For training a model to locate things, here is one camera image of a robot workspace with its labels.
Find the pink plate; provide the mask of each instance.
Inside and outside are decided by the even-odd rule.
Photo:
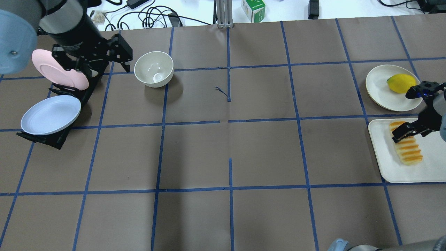
[[[79,90],[88,88],[87,77],[75,70],[65,71],[51,56],[51,51],[37,49],[33,52],[32,59],[36,69],[49,81]]]

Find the white rectangular plate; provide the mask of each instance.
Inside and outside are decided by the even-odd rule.
[[[439,132],[433,132],[424,138],[421,135],[415,136],[424,156],[420,163],[406,166],[396,154],[389,124],[415,120],[417,119],[376,119],[369,123],[368,131],[381,175],[391,183],[446,181],[446,142],[442,140]]]

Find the white floor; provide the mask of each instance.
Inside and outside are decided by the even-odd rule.
[[[309,0],[263,0],[266,4],[266,17],[263,22],[272,21],[289,21],[289,20],[306,20],[308,18],[308,2]],[[382,0],[387,4],[400,3],[403,0]],[[123,0],[121,6],[112,5],[105,0],[102,5],[94,8],[89,8],[87,13],[90,14],[93,10],[100,10],[103,12],[119,9],[125,5],[126,0]],[[125,13],[131,11],[140,11],[142,8],[151,4],[153,0],[140,7],[131,10],[124,8],[115,13],[108,14],[108,19],[116,26],[119,18]],[[212,23],[214,0],[155,0],[154,5],[164,5],[175,10],[179,16],[195,18],[203,22]],[[408,3],[409,7],[418,8],[417,2]],[[232,1],[232,12],[234,23],[249,22],[246,14],[242,11],[241,0]],[[400,16],[400,15],[414,15],[422,14],[419,10],[407,9],[406,6],[400,5],[396,7],[382,6],[378,0],[320,0],[319,19],[330,18],[350,18],[350,17],[381,17],[381,16]],[[122,19],[123,22],[129,25],[130,29],[141,29],[142,24],[138,19],[138,14],[129,14]],[[199,22],[182,19],[185,26],[203,25]],[[98,24],[99,30],[105,29],[108,21],[105,24]],[[155,27],[162,27],[160,22],[156,22]]]

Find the yellow lemon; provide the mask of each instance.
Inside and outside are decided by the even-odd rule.
[[[417,85],[417,81],[411,75],[396,74],[387,80],[387,84],[396,93],[406,93],[412,86]]]

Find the box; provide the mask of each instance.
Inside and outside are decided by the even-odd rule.
[[[242,0],[242,9],[251,23],[260,23],[265,18],[266,5],[262,0]]]

